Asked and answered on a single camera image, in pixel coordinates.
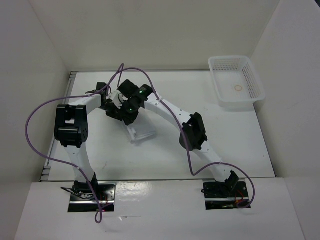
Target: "white wall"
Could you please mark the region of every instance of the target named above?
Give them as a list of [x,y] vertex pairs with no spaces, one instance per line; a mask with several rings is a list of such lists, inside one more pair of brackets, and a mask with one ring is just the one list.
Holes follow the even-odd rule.
[[208,69],[250,56],[279,0],[30,0],[67,68]]
[[320,237],[320,8],[281,0],[252,61],[266,101],[256,106],[276,173],[285,177],[307,240]]
[[[1,0],[0,16],[0,239],[8,240],[44,165],[27,145],[26,119],[42,102],[64,95],[68,72],[27,0]],[[46,107],[30,126],[43,153],[52,139],[54,108]]]

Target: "white table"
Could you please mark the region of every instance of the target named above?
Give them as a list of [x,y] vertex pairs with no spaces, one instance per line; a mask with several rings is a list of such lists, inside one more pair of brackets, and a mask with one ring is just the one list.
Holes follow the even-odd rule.
[[202,180],[118,182],[114,212],[100,224],[94,212],[68,213],[60,187],[71,182],[33,183],[15,239],[304,240],[285,181],[253,182],[251,209],[224,210],[206,210]]
[[[69,95],[83,95],[95,89],[97,82],[107,83],[113,74],[78,73],[71,84]],[[151,71],[148,74],[164,98],[187,112],[202,115],[208,140],[225,162],[237,165],[253,178],[275,176],[253,105],[236,111],[219,107],[208,71]],[[125,79],[138,86],[148,84],[148,80],[139,72],[125,72],[122,80]],[[111,86],[116,89],[116,80]],[[157,136],[131,144],[120,121],[107,117],[100,109],[90,113],[86,146],[98,180],[185,180],[213,177],[209,170],[192,177],[186,151],[179,144],[180,133],[160,116],[152,112],[147,114],[156,126]],[[50,156],[69,161],[66,151],[57,141],[54,141]],[[191,154],[191,157],[194,170],[204,165],[195,154]],[[49,165],[49,181],[74,180],[71,167],[52,161]]]

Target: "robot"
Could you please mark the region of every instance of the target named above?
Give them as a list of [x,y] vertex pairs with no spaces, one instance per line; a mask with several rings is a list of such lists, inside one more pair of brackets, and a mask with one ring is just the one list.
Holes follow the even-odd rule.
[[[207,164],[222,161],[208,142],[205,125],[199,113],[191,114],[178,108],[155,93],[153,88],[147,84],[138,87],[127,79],[110,94],[108,94],[106,85],[104,82],[98,82],[95,90],[86,93],[91,96],[70,104],[59,104],[56,108],[54,127],[55,139],[60,141],[68,153],[71,163],[83,170],[93,189],[98,193],[98,180],[90,165],[86,149],[89,135],[87,116],[97,108],[105,111],[108,117],[123,121],[127,126],[137,119],[140,108],[160,115],[180,131],[178,121],[186,137],[185,141],[184,136],[180,133],[179,143],[183,148],[193,151]],[[229,166],[223,164],[213,165],[210,170],[214,179],[220,184],[219,194],[221,197],[227,198],[237,185],[239,177]],[[68,192],[77,197],[89,196],[91,190],[83,174],[77,168],[74,168],[74,174],[74,186],[69,188]]]

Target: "white panel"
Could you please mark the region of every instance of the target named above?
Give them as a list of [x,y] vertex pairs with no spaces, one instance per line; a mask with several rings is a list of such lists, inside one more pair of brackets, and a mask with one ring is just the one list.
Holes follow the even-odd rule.
[[253,52],[279,0],[30,0],[69,70],[208,69]]
[[258,119],[307,240],[320,236],[319,39],[316,2],[282,0],[252,56],[266,92]]
[[[112,72],[78,73],[72,96],[96,88],[97,82],[108,82]],[[251,177],[274,177],[265,141],[256,112],[251,104],[246,109],[232,111],[217,105],[214,85],[208,71],[150,71],[155,89],[167,101],[189,112],[202,115],[208,141],[226,163],[243,169]],[[142,86],[149,84],[140,72],[125,72],[129,79]],[[116,89],[116,80],[112,83]],[[179,144],[179,131],[162,117],[145,111],[155,125],[157,134],[150,139],[130,143],[118,120],[106,116],[101,109],[88,115],[89,137],[87,153],[98,180],[168,180],[191,179],[186,150]],[[51,157],[70,161],[60,142],[52,149]],[[191,153],[194,171],[207,162]],[[70,166],[51,163],[49,181],[75,179]],[[207,169],[195,178],[212,178]]]
[[[64,94],[68,73],[27,0],[0,1],[0,239],[13,239],[32,181],[44,161],[25,139],[25,123],[42,102]],[[54,105],[34,116],[31,140],[47,153]]]
[[67,212],[70,182],[33,183],[15,239],[304,240],[285,181],[253,182],[252,208],[231,210],[206,210],[201,180],[120,182],[101,224]]

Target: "white basket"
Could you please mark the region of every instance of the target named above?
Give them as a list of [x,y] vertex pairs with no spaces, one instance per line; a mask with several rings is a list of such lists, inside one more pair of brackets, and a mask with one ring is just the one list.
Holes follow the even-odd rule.
[[248,57],[215,56],[210,57],[208,63],[220,106],[238,107],[266,97]]

